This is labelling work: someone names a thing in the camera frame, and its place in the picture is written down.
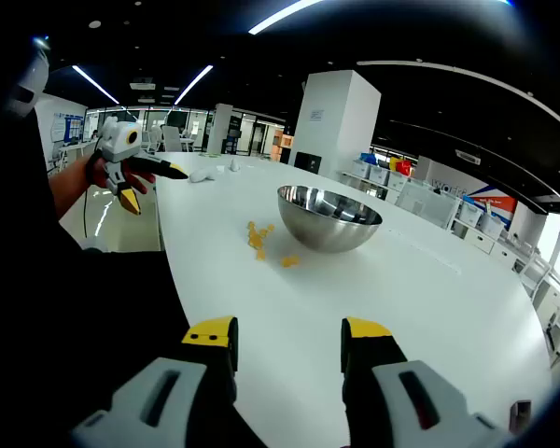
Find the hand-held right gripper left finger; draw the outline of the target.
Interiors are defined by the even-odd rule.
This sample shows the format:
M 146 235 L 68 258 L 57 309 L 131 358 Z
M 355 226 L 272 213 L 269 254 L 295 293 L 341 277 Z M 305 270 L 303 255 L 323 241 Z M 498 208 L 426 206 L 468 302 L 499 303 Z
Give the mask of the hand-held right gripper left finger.
M 71 432 L 76 447 L 260 447 L 234 407 L 238 320 L 191 327 L 178 359 L 159 357 Z

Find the person's left hand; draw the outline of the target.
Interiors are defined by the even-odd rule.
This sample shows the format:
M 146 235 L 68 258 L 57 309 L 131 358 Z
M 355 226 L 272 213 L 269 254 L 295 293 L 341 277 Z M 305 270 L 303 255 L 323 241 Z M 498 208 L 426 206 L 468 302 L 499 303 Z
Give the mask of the person's left hand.
M 148 184 L 153 184 L 155 182 L 154 174 L 133 170 L 130 168 L 127 161 L 123 161 L 120 167 L 129 185 L 142 194 L 147 193 L 147 187 L 144 181 L 148 182 Z M 108 189 L 108 185 L 106 184 L 108 175 L 106 173 L 106 160 L 104 157 L 91 155 L 86 163 L 85 172 L 88 182 L 91 185 Z

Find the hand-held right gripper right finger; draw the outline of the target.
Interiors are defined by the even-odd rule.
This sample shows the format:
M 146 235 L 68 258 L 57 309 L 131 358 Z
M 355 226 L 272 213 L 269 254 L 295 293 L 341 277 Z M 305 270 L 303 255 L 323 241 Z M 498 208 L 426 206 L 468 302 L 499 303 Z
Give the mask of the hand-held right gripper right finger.
M 342 398 L 351 447 L 506 447 L 511 436 L 386 327 L 348 316 L 341 326 Z

